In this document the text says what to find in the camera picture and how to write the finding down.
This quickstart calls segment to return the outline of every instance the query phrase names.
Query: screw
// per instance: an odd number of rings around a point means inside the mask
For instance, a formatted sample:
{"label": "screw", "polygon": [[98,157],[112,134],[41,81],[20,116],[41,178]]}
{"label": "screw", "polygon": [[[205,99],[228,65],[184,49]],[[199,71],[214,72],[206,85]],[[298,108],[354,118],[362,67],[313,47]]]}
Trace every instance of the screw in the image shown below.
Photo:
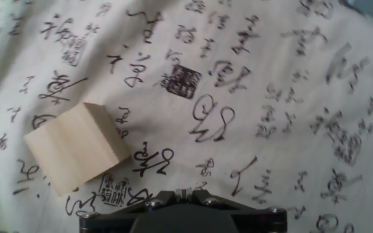
{"label": "screw", "polygon": [[85,218],[85,219],[91,219],[93,217],[96,217],[97,215],[99,215],[98,212],[86,212],[82,215],[82,218]]}
{"label": "screw", "polygon": [[159,200],[159,199],[152,199],[150,201],[148,201],[147,203],[145,203],[145,206],[147,207],[158,207],[158,206],[161,206],[163,205],[163,201]]}
{"label": "screw", "polygon": [[284,212],[286,210],[284,210],[283,208],[281,207],[278,207],[278,206],[270,206],[269,208],[267,208],[268,210],[272,211],[273,213],[281,213],[281,212]]}
{"label": "screw", "polygon": [[220,203],[220,202],[215,197],[208,197],[206,200],[204,200],[203,204],[207,205],[207,206],[210,206],[210,205],[216,205],[218,203]]}

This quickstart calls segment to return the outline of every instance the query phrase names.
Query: cloth surface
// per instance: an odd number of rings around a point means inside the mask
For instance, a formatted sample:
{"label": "cloth surface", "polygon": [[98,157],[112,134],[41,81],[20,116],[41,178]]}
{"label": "cloth surface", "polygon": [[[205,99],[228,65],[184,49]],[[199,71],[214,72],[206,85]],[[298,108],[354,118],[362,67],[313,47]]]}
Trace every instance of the cloth surface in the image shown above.
{"label": "cloth surface", "polygon": [[[23,136],[80,102],[133,156],[57,197]],[[288,232],[373,232],[373,19],[331,0],[0,0],[0,230],[77,232],[190,187],[286,208]]]}

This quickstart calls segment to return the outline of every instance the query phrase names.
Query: wooden cube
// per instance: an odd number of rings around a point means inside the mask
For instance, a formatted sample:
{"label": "wooden cube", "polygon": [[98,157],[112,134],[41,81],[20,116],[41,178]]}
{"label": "wooden cube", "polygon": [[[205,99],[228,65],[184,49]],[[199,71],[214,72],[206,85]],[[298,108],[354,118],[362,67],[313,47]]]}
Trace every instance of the wooden cube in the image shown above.
{"label": "wooden cube", "polygon": [[82,103],[24,137],[59,196],[130,156],[104,106]]}

